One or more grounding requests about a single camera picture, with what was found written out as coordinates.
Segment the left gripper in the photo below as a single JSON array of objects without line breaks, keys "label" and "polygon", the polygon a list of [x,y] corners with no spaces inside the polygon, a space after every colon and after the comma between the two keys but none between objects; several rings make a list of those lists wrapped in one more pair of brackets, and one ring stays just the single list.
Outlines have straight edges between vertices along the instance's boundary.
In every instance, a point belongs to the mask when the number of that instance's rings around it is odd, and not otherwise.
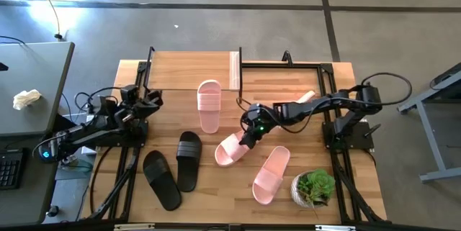
[{"label": "left gripper", "polygon": [[118,119],[127,122],[132,119],[145,119],[163,106],[162,90],[152,90],[144,99],[137,99],[134,104],[122,103]]}]

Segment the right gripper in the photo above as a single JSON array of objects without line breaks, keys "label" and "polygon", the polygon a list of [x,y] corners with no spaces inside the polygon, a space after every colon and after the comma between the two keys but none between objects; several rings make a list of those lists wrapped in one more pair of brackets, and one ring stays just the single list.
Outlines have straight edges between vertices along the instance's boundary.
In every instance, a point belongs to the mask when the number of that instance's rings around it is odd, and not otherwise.
[{"label": "right gripper", "polygon": [[272,112],[271,108],[262,104],[252,104],[240,119],[243,135],[239,144],[253,149],[265,134],[275,128]]}]

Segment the black rubber slide sandal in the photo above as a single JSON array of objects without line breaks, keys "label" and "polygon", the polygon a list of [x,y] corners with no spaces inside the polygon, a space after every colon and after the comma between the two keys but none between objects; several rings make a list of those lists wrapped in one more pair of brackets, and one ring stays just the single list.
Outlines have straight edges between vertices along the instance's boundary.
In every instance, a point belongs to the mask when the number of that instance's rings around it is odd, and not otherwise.
[{"label": "black rubber slide sandal", "polygon": [[147,154],[143,161],[143,173],[165,210],[173,211],[179,208],[182,196],[169,164],[160,151],[153,150]]},{"label": "black rubber slide sandal", "polygon": [[176,152],[177,186],[180,191],[191,192],[197,185],[202,154],[200,137],[190,131],[183,132],[179,138]]}]

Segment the succulent in white woven pot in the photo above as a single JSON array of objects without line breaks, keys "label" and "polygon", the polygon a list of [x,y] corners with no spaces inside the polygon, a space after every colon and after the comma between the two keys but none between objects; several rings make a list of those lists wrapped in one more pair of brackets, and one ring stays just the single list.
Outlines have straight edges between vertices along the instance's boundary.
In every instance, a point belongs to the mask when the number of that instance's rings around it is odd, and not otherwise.
[{"label": "succulent in white woven pot", "polygon": [[336,188],[336,181],[324,169],[306,171],[297,175],[291,183],[292,200],[301,207],[326,207]]}]

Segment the teal bottle with silver cap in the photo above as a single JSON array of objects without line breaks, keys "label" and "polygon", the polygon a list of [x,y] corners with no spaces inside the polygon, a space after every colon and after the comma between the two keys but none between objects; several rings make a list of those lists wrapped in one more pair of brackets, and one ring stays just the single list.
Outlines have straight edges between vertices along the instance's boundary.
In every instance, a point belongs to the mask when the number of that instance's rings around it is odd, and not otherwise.
[{"label": "teal bottle with silver cap", "polygon": [[75,155],[70,155],[60,161],[61,169],[65,171],[91,172],[93,165],[85,160],[79,159]]}]

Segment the light grey desk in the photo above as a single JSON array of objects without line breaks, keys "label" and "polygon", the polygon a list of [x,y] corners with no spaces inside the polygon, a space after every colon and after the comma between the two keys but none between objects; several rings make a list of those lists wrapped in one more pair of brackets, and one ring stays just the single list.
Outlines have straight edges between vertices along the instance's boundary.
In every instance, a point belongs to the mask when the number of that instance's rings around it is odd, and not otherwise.
[{"label": "light grey desk", "polygon": [[[52,129],[73,56],[73,42],[0,45],[0,137],[43,134]],[[13,108],[14,96],[36,90],[40,98]]]}]

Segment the crumpled white tissue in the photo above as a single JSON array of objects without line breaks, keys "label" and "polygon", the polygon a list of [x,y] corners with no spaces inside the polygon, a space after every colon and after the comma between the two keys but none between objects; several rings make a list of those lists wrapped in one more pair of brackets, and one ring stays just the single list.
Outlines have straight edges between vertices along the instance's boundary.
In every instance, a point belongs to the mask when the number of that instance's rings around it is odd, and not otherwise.
[{"label": "crumpled white tissue", "polygon": [[20,111],[40,99],[41,96],[42,94],[36,89],[21,91],[13,97],[13,108]]}]

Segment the dark grey desk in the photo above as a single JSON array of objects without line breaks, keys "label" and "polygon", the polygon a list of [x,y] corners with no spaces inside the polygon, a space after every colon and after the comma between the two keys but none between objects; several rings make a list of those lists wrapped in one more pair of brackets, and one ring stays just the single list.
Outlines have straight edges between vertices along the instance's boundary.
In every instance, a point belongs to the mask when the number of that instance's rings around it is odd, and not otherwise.
[{"label": "dark grey desk", "polygon": [[0,137],[0,150],[23,148],[25,162],[18,189],[0,191],[0,229],[38,225],[45,219],[55,186],[55,163],[39,159],[41,136]]}]

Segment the black keyboard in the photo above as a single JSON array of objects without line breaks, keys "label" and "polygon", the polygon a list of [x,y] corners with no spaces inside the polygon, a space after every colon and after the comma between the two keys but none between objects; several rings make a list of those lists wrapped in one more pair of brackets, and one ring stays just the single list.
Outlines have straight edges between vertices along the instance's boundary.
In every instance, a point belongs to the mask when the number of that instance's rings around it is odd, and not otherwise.
[{"label": "black keyboard", "polygon": [[23,148],[0,150],[0,191],[19,188],[24,157]]}]

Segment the grey metal table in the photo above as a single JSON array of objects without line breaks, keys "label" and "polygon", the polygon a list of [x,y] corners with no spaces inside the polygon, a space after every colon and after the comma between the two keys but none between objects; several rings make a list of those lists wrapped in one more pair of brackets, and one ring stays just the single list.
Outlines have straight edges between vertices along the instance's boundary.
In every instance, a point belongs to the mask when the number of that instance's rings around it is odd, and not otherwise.
[{"label": "grey metal table", "polygon": [[428,87],[397,108],[400,114],[418,112],[437,165],[419,176],[421,183],[461,177],[461,166],[449,166],[444,157],[449,149],[461,148],[461,71],[435,87],[439,90]]}]

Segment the wooden shelf with black frame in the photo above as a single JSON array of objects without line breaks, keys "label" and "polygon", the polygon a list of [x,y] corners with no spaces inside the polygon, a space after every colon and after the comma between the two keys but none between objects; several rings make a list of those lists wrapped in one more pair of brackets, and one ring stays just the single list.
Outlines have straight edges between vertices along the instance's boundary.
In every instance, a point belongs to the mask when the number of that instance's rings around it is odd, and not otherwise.
[{"label": "wooden shelf with black frame", "polygon": [[146,86],[162,90],[167,104],[197,105],[197,90],[216,80],[222,101],[234,102],[241,90],[241,56],[238,51],[156,51],[150,57]]}]

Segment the black aluminium rig frame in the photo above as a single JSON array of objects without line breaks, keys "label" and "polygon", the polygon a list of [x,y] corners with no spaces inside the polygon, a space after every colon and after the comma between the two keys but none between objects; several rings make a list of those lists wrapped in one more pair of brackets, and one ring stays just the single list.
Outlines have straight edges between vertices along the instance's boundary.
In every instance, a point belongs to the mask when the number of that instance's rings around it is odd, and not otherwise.
[{"label": "black aluminium rig frame", "polygon": [[[197,110],[197,88],[208,79],[222,86],[220,127],[204,133]],[[185,131],[202,141],[200,168],[195,190],[182,194],[182,204],[165,210],[142,170],[133,185],[130,222],[189,224],[338,224],[339,206],[350,218],[357,206],[345,188],[336,189],[325,207],[298,206],[291,197],[293,179],[302,172],[323,168],[331,171],[331,156],[324,146],[323,114],[295,125],[292,132],[274,128],[239,160],[219,166],[225,155],[220,143],[240,132],[239,119],[246,102],[271,106],[294,101],[306,92],[322,96],[330,81],[340,89],[355,84],[350,63],[241,62],[236,52],[158,52],[152,58],[148,85],[163,92],[164,105],[150,116],[148,140],[140,154],[161,152],[172,172],[177,170],[176,151]]]}]

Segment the silver metal bracket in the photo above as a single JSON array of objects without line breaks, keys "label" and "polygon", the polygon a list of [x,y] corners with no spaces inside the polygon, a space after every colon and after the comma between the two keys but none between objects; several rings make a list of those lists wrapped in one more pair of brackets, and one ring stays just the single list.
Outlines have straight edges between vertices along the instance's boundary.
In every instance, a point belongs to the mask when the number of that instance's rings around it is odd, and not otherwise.
[{"label": "silver metal bracket", "polygon": [[151,231],[154,229],[154,223],[125,223],[115,225],[113,231]]},{"label": "silver metal bracket", "polygon": [[315,231],[357,231],[355,226],[347,225],[316,225]]}]

